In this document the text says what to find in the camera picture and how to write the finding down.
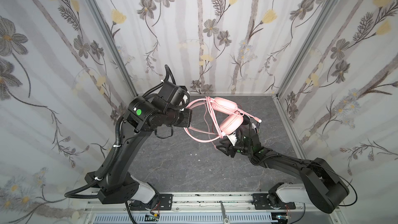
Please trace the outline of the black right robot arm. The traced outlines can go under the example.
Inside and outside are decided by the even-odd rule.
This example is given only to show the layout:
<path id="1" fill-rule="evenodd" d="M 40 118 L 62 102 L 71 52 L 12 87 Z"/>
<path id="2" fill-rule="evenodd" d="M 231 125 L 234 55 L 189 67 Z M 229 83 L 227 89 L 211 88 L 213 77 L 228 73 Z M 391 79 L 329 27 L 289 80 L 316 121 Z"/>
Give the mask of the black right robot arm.
<path id="1" fill-rule="evenodd" d="M 236 154 L 246 156 L 255 167 L 278 170 L 301 180 L 299 184 L 279 182 L 267 193 L 266 204 L 281 208 L 287 203 L 312 204 L 320 211 L 330 214 L 350 194 L 352 185 L 338 175 L 321 159 L 299 159 L 262 146 L 259 134 L 253 128 L 239 128 L 234 139 L 223 138 L 216 148 L 233 158 Z"/>

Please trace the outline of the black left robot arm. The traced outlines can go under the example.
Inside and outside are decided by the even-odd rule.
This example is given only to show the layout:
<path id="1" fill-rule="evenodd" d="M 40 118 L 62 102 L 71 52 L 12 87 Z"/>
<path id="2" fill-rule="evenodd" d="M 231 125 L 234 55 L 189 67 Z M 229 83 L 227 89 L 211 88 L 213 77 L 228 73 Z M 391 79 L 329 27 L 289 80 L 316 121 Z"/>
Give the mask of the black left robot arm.
<path id="1" fill-rule="evenodd" d="M 147 209 L 159 203 L 159 192 L 149 183 L 135 179 L 129 168 L 144 142 L 152 134 L 157 135 L 159 127 L 190 126 L 190 94 L 185 86 L 176 84 L 168 65 L 165 71 L 161 83 L 137 96 L 118 118 L 115 142 L 102 165 L 87 173 L 86 185 L 66 192 L 65 198 L 99 199 L 102 204 L 138 201 Z"/>

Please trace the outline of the pink headphones with cable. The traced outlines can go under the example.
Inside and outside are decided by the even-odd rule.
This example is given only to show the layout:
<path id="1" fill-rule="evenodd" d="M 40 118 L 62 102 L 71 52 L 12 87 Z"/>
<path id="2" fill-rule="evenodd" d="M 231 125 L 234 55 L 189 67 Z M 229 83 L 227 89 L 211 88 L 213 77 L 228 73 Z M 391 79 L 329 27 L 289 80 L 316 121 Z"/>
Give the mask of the pink headphones with cable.
<path id="1" fill-rule="evenodd" d="M 204 98 L 192 101 L 188 104 L 187 108 L 192 110 L 202 105 L 205 106 L 205 114 L 210 115 L 211 121 L 216 131 L 203 131 L 194 127 L 184 128 L 184 131 L 188 134 L 188 136 L 200 143 L 212 143 L 218 139 L 227 138 L 227 135 L 234 133 L 244 123 L 245 117 L 248 117 L 249 119 L 252 118 L 257 123 L 262 122 L 260 118 L 240 109 L 237 103 L 221 97 L 212 98 L 210 96 L 206 96 Z M 215 137 L 208 140 L 197 139 L 191 135 L 191 130 L 208 134 L 209 136 L 214 135 Z"/>

